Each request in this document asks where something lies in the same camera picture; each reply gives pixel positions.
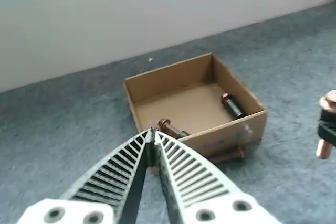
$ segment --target screw hole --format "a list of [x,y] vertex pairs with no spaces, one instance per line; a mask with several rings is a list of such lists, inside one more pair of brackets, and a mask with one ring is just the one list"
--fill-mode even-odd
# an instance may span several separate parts
[[248,211],[252,209],[252,206],[250,203],[246,201],[239,200],[233,203],[233,209],[235,209],[238,212]]
[[50,217],[56,217],[58,215],[59,215],[59,211],[58,210],[51,211],[50,214],[49,214]]
[[56,223],[60,219],[62,219],[65,210],[63,207],[54,207],[49,210],[46,215],[44,216],[44,221],[46,223]]
[[98,217],[97,216],[92,216],[89,219],[89,223],[97,223],[97,221],[98,221]]
[[86,215],[84,224],[99,224],[102,223],[104,215],[101,212],[94,211]]
[[196,213],[196,219],[198,221],[210,221],[215,219],[215,213],[208,209],[202,209]]

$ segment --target copper fitting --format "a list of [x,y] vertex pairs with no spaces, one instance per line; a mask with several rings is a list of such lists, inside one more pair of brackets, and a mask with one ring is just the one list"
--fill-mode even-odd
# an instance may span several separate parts
[[175,139],[183,138],[185,136],[189,136],[190,134],[186,131],[180,131],[174,126],[171,125],[171,122],[169,119],[161,119],[157,123],[159,125],[160,131],[163,133],[168,134],[169,136],[172,136]]
[[239,158],[244,159],[246,157],[245,150],[240,145],[228,149],[226,152],[220,155],[209,157],[209,161],[214,164],[219,164],[230,159]]
[[324,139],[321,139],[317,146],[316,156],[318,156],[320,159],[328,159],[331,153],[331,149],[332,144]]
[[336,90],[331,90],[321,97],[320,106],[323,110],[336,114]]
[[[329,91],[320,99],[320,106],[323,110],[336,114],[336,90]],[[328,159],[333,145],[328,141],[321,139],[319,141],[316,156],[320,159]]]

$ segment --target open cardboard box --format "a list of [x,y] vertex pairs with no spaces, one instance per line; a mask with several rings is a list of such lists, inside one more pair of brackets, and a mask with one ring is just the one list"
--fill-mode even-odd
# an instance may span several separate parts
[[[201,55],[127,78],[125,88],[139,132],[171,120],[191,135],[181,141],[204,156],[262,138],[267,111],[213,54]],[[248,116],[234,120],[221,95],[233,95]],[[243,137],[243,124],[252,135]]]

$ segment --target metal screw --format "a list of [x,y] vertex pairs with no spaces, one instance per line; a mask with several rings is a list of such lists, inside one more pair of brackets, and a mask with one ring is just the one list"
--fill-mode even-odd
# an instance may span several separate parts
[[189,136],[190,134],[185,131],[180,131],[174,126],[171,125],[171,122],[169,119],[161,119],[157,123],[159,125],[159,128],[162,132],[172,136],[175,139],[183,138],[185,136]]
[[336,106],[336,90],[331,90],[325,95],[326,101],[329,106]]
[[[329,91],[320,99],[320,106],[323,110],[336,113],[336,90]],[[333,145],[324,139],[320,139],[316,150],[316,156],[320,159],[328,159]]]

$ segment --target gray carpet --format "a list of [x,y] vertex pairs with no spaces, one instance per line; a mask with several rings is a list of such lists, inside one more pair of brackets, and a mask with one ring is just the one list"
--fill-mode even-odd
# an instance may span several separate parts
[[[137,132],[124,78],[211,51],[269,110],[263,141],[227,175],[283,223],[335,223],[336,158],[315,157],[318,100],[336,88],[335,13],[332,3],[0,94],[0,222],[57,198]],[[137,223],[168,222],[148,173]]]

